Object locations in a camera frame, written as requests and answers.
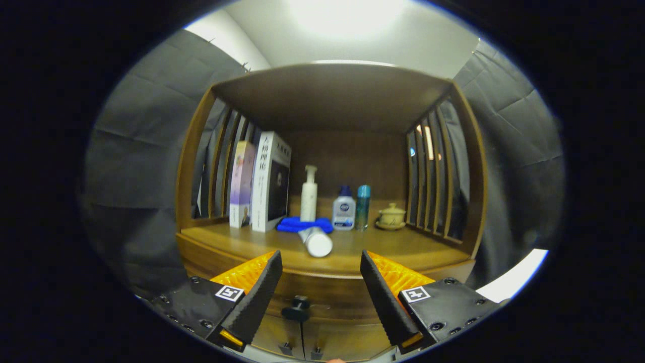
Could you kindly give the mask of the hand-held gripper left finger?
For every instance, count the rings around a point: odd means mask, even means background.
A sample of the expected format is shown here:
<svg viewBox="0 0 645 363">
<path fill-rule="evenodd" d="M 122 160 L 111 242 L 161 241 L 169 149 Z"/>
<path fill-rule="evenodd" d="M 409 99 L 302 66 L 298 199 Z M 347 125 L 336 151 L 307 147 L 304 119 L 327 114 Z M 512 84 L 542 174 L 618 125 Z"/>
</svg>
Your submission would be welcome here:
<svg viewBox="0 0 645 363">
<path fill-rule="evenodd" d="M 210 280 L 191 276 L 151 300 L 154 312 L 207 342 L 242 353 L 252 343 L 283 274 L 270 251 Z"/>
</svg>

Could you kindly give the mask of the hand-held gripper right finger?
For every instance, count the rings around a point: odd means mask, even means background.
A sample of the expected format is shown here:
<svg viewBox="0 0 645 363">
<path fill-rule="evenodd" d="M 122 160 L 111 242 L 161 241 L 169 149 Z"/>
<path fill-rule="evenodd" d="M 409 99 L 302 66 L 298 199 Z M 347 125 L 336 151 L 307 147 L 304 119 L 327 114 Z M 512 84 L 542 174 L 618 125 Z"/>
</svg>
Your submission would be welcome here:
<svg viewBox="0 0 645 363">
<path fill-rule="evenodd" d="M 465 332 L 500 308 L 456 278 L 434 280 L 371 251 L 362 251 L 360 271 L 385 334 L 401 354 Z"/>
</svg>

